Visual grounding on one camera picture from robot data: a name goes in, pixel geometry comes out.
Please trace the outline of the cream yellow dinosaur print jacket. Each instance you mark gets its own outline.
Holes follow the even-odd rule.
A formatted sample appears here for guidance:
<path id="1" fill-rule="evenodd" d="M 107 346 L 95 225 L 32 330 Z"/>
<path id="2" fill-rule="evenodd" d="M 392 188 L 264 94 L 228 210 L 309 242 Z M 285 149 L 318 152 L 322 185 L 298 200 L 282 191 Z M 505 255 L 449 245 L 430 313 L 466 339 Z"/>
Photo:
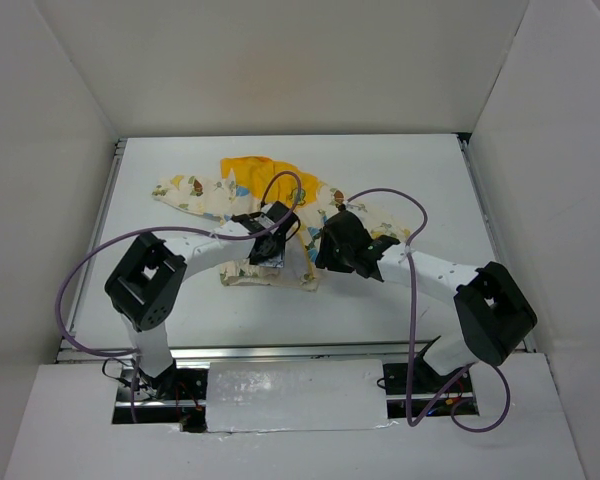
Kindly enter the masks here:
<path id="1" fill-rule="evenodd" d="M 224 158 L 220 176 L 178 174 L 163 178 L 151 192 L 153 199 L 190 215 L 220 223 L 230 216 L 256 212 L 263 202 L 279 201 L 286 206 L 298 202 L 295 214 L 300 223 L 292 228 L 282 268 L 256 267 L 248 261 L 233 261 L 218 267 L 225 287 L 266 285 L 314 292 L 321 271 L 315 267 L 320 247 L 320 230 L 346 205 L 362 221 L 372 238 L 382 235 L 404 241 L 410 235 L 385 210 L 350 201 L 339 188 L 296 166 L 267 157 Z"/>

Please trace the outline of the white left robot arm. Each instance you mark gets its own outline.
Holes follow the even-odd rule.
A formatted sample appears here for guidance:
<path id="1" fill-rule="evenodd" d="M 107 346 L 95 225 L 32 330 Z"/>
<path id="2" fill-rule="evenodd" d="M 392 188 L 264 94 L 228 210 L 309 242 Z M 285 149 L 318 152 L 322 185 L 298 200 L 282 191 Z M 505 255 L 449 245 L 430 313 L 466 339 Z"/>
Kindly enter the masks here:
<path id="1" fill-rule="evenodd" d="M 233 215 L 209 232 L 162 239 L 143 232 L 105 282 L 113 308 L 124 318 L 138 351 L 140 386 L 151 397 L 169 396 L 178 381 L 165 322 L 182 284 L 192 276 L 233 261 L 284 265 L 289 231 L 301 225 L 295 212 L 276 201 L 256 213 Z"/>

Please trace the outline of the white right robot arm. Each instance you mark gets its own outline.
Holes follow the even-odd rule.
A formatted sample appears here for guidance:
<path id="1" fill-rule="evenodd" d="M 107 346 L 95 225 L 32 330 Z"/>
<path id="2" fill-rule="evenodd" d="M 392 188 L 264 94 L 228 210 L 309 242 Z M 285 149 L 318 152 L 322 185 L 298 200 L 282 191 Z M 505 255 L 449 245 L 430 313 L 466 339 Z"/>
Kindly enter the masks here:
<path id="1" fill-rule="evenodd" d="M 508 269 L 457 264 L 416 251 L 388 236 L 373 238 L 361 219 L 342 210 L 321 231 L 316 267 L 404 285 L 455 310 L 450 335 L 430 341 L 413 360 L 413 379 L 439 390 L 461 368 L 483 362 L 499 367 L 536 327 L 535 311 Z"/>

